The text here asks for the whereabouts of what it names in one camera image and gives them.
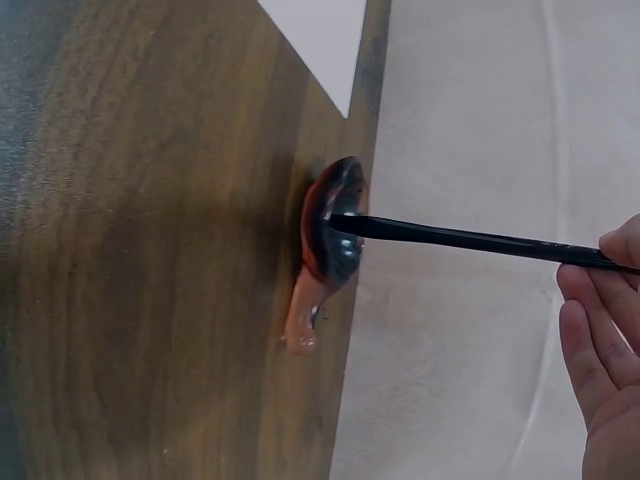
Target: ladle handle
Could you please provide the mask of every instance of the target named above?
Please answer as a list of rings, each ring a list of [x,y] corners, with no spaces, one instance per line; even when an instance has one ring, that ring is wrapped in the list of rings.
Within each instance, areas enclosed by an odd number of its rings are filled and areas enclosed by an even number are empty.
[[[329,225],[335,230],[363,238],[445,245],[640,275],[640,270],[618,265],[596,248],[430,227],[364,215],[332,215]]]

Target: black ladle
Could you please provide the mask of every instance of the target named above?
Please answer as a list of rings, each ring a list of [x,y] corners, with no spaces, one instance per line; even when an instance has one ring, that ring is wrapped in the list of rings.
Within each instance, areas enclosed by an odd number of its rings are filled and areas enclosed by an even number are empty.
[[[329,225],[340,232],[362,238],[445,245],[640,275],[640,270],[618,265],[596,248],[430,227],[364,215],[333,214],[329,219]]]
[[[640,275],[640,270],[617,265],[595,248],[369,217],[367,204],[368,186],[356,157],[328,166],[307,191],[300,218],[302,265],[283,332],[292,352],[309,354],[316,348],[320,307],[355,275],[363,238],[446,245]]]

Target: wooden surface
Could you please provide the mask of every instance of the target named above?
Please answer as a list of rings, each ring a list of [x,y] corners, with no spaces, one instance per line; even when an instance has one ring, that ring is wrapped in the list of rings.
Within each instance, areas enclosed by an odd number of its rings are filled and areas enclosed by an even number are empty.
[[[327,478],[353,285],[316,356],[279,337],[389,8],[344,121],[255,0],[0,0],[0,478]]]

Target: white backdrop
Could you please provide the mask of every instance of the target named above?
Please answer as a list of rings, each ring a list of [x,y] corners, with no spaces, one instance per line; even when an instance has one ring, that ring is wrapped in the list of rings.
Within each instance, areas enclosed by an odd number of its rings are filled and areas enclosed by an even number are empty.
[[[594,245],[640,212],[639,89],[637,0],[395,0],[372,214]],[[578,479],[554,272],[368,242],[332,479]]]

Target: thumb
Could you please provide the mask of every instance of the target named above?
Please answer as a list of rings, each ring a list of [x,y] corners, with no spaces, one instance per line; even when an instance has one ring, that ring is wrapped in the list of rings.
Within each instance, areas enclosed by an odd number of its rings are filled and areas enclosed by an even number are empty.
[[[600,249],[616,263],[640,267],[640,215],[600,238]]]

